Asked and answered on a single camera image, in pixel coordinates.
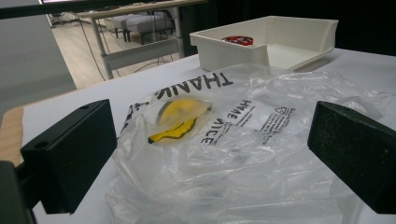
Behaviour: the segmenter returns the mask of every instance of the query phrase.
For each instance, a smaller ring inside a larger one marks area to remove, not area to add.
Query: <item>desk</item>
[[[125,67],[134,63],[141,63],[153,58],[162,57],[178,52],[179,58],[184,57],[183,40],[181,36],[180,28],[180,16],[178,14],[178,8],[192,5],[206,3],[207,0],[170,0],[156,3],[140,3],[133,6],[119,7],[109,11],[93,11],[93,12],[81,12],[72,13],[76,17],[91,19],[92,27],[95,33],[96,41],[101,52],[101,56],[105,65],[106,74],[108,78],[113,78],[112,70]],[[172,7],[175,14],[175,26],[176,26],[176,38],[156,42],[153,44],[145,45],[142,47],[127,49],[119,52],[107,54],[105,47],[102,42],[102,38],[99,33],[98,24],[96,20],[115,17],[120,15],[157,10],[162,8]]]
[[[313,70],[338,72],[343,77],[369,89],[396,94],[394,88],[396,86],[396,57],[335,49],[332,53],[300,71]],[[0,132],[0,158],[12,160],[17,164],[20,160],[19,149],[22,142],[26,143],[75,108],[105,98],[110,99],[116,132],[120,133],[129,105],[139,102],[143,96],[150,92],[205,73],[206,71],[199,66],[198,56],[194,55],[136,73],[133,76],[113,79],[85,90],[72,91],[36,104],[17,107],[8,111],[4,116]],[[22,117],[23,125],[34,127],[33,130],[26,132],[22,129]],[[392,102],[388,106],[385,117],[380,121],[396,130],[395,118],[396,102]],[[108,216],[111,215],[106,207],[105,198],[92,197],[92,195],[106,193],[106,185],[114,172],[114,164],[112,160],[109,160],[92,186],[95,192],[89,191],[86,199],[73,216],[46,216],[42,209],[37,208],[35,213],[39,223],[51,223],[51,221],[52,223],[84,223],[84,221],[85,223],[110,223]],[[396,216],[379,216],[364,205],[356,223],[396,223]]]

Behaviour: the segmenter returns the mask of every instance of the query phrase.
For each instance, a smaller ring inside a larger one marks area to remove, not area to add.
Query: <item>plastic tray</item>
[[[207,71],[239,63],[293,70],[334,49],[337,24],[336,20],[269,16],[191,33],[190,38]],[[253,37],[253,45],[221,40],[231,35]]]

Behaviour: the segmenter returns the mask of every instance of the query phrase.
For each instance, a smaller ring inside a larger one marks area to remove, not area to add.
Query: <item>plastic bag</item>
[[[241,64],[130,112],[106,196],[116,223],[350,223],[357,196],[307,147],[316,102],[380,119],[392,95],[329,72]]]

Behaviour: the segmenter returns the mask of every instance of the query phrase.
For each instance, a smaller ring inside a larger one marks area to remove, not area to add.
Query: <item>yellow object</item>
[[[148,138],[148,142],[151,144],[158,142],[163,138],[182,138],[186,133],[189,133],[192,130],[196,120],[197,119],[189,119],[187,122],[179,123],[165,132],[154,134]]]
[[[159,112],[157,124],[172,128],[155,133],[148,138],[148,142],[151,144],[163,138],[182,138],[192,130],[197,118],[210,108],[210,103],[195,99],[180,99],[166,103]]]

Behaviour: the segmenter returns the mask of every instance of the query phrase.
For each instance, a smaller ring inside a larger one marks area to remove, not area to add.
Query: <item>red object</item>
[[[221,39],[222,41],[230,42],[233,44],[239,44],[243,46],[248,46],[253,44],[253,38],[250,36],[244,36],[244,35],[232,35],[232,36],[227,36]]]

